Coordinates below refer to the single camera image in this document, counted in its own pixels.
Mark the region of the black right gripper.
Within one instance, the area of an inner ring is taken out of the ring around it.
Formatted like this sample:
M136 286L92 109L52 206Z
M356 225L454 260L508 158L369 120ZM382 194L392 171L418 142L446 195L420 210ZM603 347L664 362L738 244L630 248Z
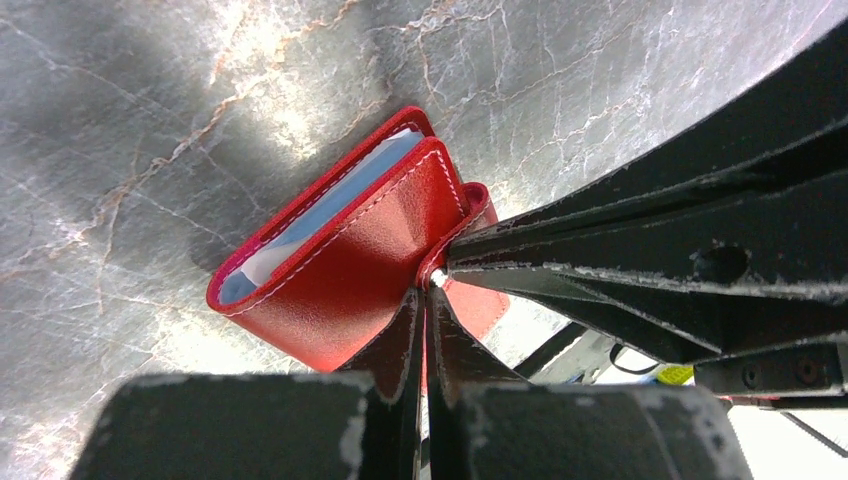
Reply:
M652 357L701 362L695 384L721 396L847 393L845 171L580 229L469 237L448 268Z

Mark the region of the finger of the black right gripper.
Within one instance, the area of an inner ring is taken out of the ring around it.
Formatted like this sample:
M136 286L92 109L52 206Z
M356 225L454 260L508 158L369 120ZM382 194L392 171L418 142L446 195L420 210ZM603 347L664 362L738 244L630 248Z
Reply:
M847 24L708 117L587 186L456 240L453 261L556 234L612 225L669 206L703 181L769 158L847 123Z

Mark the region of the red leather card holder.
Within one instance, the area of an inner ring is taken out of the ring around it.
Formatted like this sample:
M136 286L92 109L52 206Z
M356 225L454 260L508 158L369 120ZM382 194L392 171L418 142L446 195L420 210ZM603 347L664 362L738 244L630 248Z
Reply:
M320 372L339 368L425 286L450 242L497 222L425 112L408 106L339 160L213 274L208 306Z

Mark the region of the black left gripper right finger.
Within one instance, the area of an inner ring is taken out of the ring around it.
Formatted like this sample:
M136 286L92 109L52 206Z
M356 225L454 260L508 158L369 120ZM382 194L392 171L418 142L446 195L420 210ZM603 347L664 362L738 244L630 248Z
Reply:
M429 289L427 389L434 479L475 479L477 453L489 442L486 394L528 385L461 325L442 288Z

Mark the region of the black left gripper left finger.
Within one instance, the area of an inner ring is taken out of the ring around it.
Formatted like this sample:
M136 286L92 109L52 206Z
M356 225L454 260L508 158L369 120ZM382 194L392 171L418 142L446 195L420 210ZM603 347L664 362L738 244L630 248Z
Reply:
M389 324L343 364L367 372L368 392L360 479L417 479L423 369L424 294L405 293Z

